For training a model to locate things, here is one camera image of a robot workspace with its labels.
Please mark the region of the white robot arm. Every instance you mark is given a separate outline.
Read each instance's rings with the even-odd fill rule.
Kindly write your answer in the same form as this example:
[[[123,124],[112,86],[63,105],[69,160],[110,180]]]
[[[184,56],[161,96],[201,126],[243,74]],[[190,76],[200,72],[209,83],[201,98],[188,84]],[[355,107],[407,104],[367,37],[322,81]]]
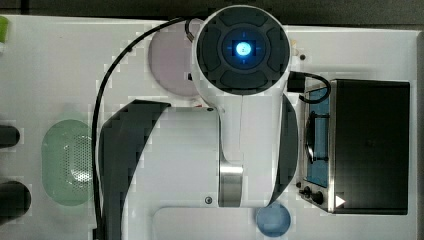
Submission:
[[[284,91],[291,46],[253,6],[218,10],[192,43],[202,107],[134,100],[102,127],[104,240],[153,240],[164,208],[263,208],[296,171],[298,126]]]

